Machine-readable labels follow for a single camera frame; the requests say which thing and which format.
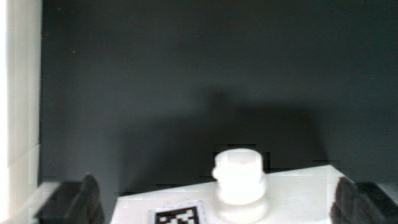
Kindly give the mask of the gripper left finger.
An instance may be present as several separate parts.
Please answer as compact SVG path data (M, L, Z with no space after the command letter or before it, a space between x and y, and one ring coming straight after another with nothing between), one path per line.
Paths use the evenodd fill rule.
M105 224L100 184L93 175L63 182L38 212L40 224Z

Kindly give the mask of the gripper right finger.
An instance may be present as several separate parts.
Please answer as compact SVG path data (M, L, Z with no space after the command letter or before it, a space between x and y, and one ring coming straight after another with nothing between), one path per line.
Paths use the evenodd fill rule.
M398 224L398 184L340 178L331 223Z

